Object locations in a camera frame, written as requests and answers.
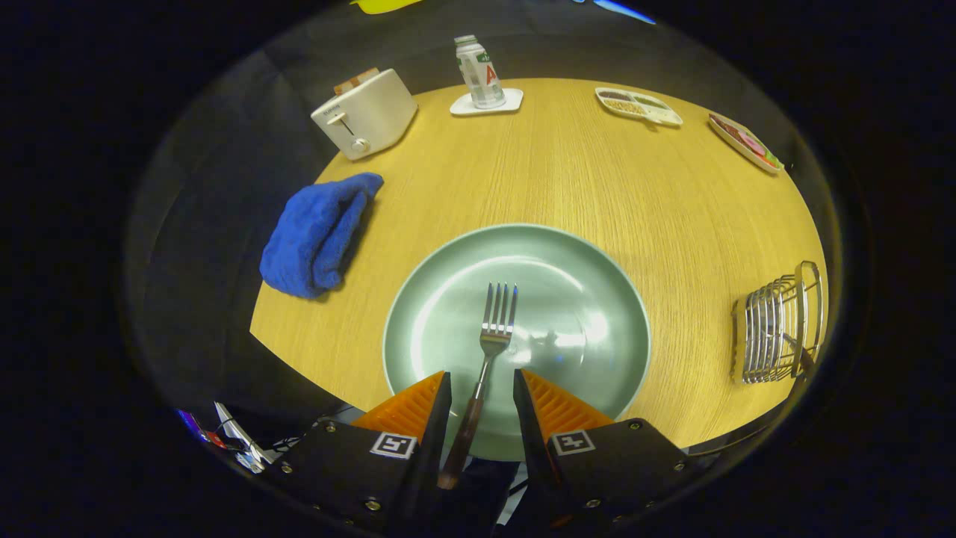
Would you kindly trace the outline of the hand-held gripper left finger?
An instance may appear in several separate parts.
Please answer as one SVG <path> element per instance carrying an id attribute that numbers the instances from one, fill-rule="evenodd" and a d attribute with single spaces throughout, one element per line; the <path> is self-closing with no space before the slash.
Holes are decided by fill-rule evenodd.
<path id="1" fill-rule="evenodd" d="M 411 535 L 439 504 L 451 376 L 441 372 L 421 436 L 325 418 L 269 467 L 269 486 L 347 535 Z"/>

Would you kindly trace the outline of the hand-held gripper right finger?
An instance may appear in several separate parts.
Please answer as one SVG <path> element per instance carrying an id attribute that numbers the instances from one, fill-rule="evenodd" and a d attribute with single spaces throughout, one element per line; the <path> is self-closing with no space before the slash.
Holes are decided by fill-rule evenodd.
<path id="1" fill-rule="evenodd" d="M 612 534 L 695 480 L 693 460 L 649 422 L 608 419 L 525 368 L 513 377 L 528 472 L 516 534 Z"/>

